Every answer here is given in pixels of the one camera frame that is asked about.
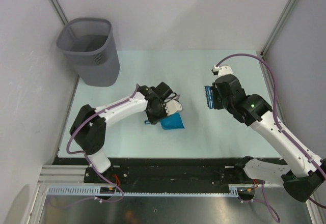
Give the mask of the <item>blue plastic dustpan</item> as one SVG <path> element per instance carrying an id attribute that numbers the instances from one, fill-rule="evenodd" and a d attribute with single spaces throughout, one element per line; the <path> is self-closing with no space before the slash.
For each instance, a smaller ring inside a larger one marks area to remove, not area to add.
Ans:
<path id="1" fill-rule="evenodd" d="M 159 122 L 163 130 L 174 130 L 174 129 L 185 128 L 180 113 L 175 113 L 167 117 L 164 116 L 152 117 L 150 120 L 145 120 L 144 124 L 152 125 L 152 122 L 154 121 Z"/>

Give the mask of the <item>blue hand brush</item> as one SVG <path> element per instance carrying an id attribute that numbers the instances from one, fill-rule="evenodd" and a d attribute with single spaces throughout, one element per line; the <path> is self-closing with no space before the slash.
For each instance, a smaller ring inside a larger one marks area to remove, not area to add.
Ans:
<path id="1" fill-rule="evenodd" d="M 209 109 L 214 109 L 213 91 L 211 86 L 205 86 L 206 103 Z"/>

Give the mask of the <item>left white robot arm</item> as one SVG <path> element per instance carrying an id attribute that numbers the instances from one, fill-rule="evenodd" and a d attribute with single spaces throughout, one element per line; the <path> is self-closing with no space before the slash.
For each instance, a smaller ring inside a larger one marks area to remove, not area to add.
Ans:
<path id="1" fill-rule="evenodd" d="M 75 141 L 95 170 L 95 178 L 101 183 L 112 179 L 111 162 L 105 155 L 103 146 L 106 130 L 117 122 L 136 113 L 145 112 L 147 121 L 155 125 L 182 110 L 177 94 L 161 82 L 156 87 L 136 85 L 135 91 L 127 97 L 109 104 L 92 108 L 83 106 L 70 129 L 68 144 Z"/>

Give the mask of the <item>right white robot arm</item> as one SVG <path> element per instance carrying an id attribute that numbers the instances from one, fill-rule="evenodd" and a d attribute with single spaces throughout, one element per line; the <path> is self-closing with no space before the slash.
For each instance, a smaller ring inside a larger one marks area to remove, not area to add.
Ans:
<path id="1" fill-rule="evenodd" d="M 325 160 L 303 145 L 261 96 L 246 95 L 233 74 L 217 75 L 205 90 L 209 108 L 225 109 L 267 140 L 285 161 L 280 165 L 246 156 L 236 165 L 235 179 L 241 184 L 265 180 L 284 187 L 295 200 L 306 202 L 325 181 Z"/>

